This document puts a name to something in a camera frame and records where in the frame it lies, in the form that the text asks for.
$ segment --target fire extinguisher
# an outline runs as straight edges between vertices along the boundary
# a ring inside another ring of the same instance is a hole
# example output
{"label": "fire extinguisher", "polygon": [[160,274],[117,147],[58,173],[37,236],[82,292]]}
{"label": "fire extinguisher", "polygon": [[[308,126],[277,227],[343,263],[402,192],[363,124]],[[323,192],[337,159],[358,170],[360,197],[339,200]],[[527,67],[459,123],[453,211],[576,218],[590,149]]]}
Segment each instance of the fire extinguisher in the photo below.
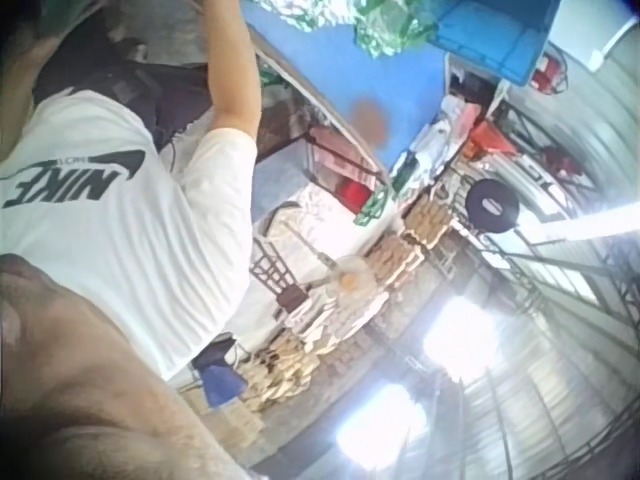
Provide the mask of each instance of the fire extinguisher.
{"label": "fire extinguisher", "polygon": [[533,73],[531,87],[545,95],[558,95],[569,88],[567,61],[562,51],[554,46],[548,48],[538,60]]}

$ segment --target blue tarp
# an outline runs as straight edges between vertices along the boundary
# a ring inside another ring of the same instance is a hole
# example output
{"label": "blue tarp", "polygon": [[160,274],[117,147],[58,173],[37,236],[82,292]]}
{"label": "blue tarp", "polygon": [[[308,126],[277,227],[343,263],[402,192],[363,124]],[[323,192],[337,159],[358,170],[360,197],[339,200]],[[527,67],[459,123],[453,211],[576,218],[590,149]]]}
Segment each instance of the blue tarp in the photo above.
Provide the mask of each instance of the blue tarp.
{"label": "blue tarp", "polygon": [[389,171],[440,110],[445,95],[442,50],[424,45],[374,59],[355,44],[353,26],[305,33],[249,1],[243,10],[249,24],[347,121],[356,101],[378,104],[390,132],[387,144],[375,153]]}

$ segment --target man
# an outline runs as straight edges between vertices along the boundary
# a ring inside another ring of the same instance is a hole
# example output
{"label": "man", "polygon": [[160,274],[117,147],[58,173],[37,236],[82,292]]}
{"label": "man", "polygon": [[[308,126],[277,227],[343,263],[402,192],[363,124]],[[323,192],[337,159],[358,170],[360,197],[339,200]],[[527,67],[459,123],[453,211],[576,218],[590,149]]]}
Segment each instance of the man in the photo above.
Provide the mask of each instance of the man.
{"label": "man", "polygon": [[239,0],[204,7],[215,119],[180,184],[136,69],[40,99],[0,164],[2,478],[245,478],[163,381],[248,284],[259,75]]}

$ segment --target window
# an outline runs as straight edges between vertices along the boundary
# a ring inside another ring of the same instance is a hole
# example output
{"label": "window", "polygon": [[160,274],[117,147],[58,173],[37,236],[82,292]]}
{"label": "window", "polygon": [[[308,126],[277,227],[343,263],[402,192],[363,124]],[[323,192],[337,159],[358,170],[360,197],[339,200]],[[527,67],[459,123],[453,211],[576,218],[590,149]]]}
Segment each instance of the window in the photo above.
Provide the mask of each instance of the window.
{"label": "window", "polygon": [[388,385],[356,412],[338,432],[338,445],[367,470],[393,464],[402,448],[424,433],[427,417],[401,385]]}
{"label": "window", "polygon": [[493,367],[497,350],[493,318],[462,297],[449,301],[424,340],[427,356],[464,383]]}

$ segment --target white t-shirt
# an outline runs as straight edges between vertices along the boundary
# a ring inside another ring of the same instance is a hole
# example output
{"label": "white t-shirt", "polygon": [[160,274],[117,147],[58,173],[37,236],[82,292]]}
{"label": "white t-shirt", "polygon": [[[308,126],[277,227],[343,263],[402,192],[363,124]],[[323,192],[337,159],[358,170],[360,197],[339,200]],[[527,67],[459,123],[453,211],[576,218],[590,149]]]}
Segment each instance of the white t-shirt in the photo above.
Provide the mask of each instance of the white t-shirt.
{"label": "white t-shirt", "polygon": [[255,158],[248,135],[214,130],[177,183],[128,109],[92,92],[49,99],[0,164],[0,253],[93,302],[169,379],[248,286]]}

